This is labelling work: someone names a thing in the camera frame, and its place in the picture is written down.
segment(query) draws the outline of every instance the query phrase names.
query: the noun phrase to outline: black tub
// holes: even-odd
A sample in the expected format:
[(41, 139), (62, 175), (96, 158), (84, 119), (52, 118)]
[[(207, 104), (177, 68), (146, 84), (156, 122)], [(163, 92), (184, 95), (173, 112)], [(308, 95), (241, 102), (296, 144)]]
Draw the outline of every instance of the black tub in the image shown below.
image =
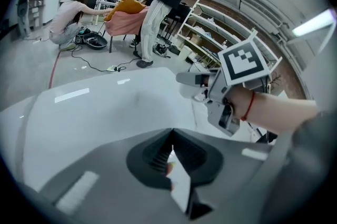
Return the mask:
[[(98, 45), (93, 45), (93, 44), (90, 44), (87, 39), (88, 38), (91, 38), (91, 37), (95, 37), (96, 39), (98, 39)], [(85, 36), (83, 36), (83, 42), (88, 45), (91, 49), (94, 49), (94, 50), (101, 50), (103, 49), (104, 47), (107, 46), (107, 41), (104, 37), (102, 37), (101, 35), (97, 34), (97, 33), (89, 33), (89, 34), (86, 34)]]

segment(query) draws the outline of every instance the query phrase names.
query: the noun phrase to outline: white striped pants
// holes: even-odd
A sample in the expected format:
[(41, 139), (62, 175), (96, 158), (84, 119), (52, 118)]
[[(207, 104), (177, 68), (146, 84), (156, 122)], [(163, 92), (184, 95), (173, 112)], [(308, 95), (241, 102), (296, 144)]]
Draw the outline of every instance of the white striped pants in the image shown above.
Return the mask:
[(142, 60), (146, 62), (152, 61), (152, 47), (157, 39), (160, 24), (163, 18), (170, 13), (171, 9), (170, 6), (165, 5), (159, 0), (152, 1), (142, 25)]

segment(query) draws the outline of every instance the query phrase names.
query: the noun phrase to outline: yellow cushion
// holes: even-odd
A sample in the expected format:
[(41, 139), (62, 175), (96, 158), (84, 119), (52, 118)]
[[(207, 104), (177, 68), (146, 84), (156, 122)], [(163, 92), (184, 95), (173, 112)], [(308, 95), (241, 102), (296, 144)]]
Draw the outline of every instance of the yellow cushion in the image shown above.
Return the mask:
[(128, 14), (136, 14), (141, 12), (146, 6), (139, 3), (137, 0), (121, 0), (117, 6), (115, 6), (112, 11), (104, 18), (104, 20), (110, 21), (112, 15), (115, 14), (116, 11), (126, 12)]

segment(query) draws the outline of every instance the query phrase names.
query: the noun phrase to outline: gray floor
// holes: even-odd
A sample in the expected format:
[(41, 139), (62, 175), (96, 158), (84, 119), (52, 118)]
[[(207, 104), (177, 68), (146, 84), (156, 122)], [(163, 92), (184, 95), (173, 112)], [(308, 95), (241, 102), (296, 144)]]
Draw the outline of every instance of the gray floor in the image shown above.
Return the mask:
[[(98, 31), (102, 26), (88, 25), (88, 28)], [(12, 41), (8, 35), (0, 41), (0, 111), (5, 108), (35, 94), (48, 90), (52, 69), (58, 55), (58, 45), (51, 41), (36, 42), (31, 40), (41, 36), (43, 40), (48, 39), (48, 26), (33, 32), (30, 40)], [(110, 43), (110, 36), (104, 36)], [(112, 65), (129, 62), (134, 57), (133, 49), (128, 45), (133, 40), (134, 35), (113, 38), (113, 45), (117, 51), (108, 52), (108, 46), (100, 51), (95, 51), (87, 46), (74, 53), (90, 62), (91, 66), (100, 70), (107, 70)], [(190, 65), (186, 62), (177, 64), (177, 56), (168, 51), (170, 59), (154, 55), (154, 64), (150, 67), (167, 67), (173, 73), (186, 71)], [(126, 70), (139, 69), (136, 61), (125, 65)], [(88, 64), (81, 59), (72, 58), (71, 52), (61, 52), (57, 62), (52, 87), (57, 87), (69, 82), (79, 81), (98, 75), (113, 75), (113, 73), (102, 73), (91, 69)]]

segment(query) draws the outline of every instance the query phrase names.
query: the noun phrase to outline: red bracelet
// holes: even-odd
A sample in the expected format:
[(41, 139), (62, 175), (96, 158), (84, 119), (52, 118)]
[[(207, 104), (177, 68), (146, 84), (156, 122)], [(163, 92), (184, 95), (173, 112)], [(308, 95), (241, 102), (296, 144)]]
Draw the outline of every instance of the red bracelet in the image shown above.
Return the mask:
[(248, 116), (249, 111), (251, 110), (251, 107), (252, 107), (254, 98), (255, 98), (255, 92), (253, 91), (251, 103), (249, 104), (248, 110), (247, 110), (246, 114), (245, 114), (243, 117), (241, 117), (241, 120), (242, 120), (242, 121), (246, 121), (246, 120), (247, 120), (247, 116)]

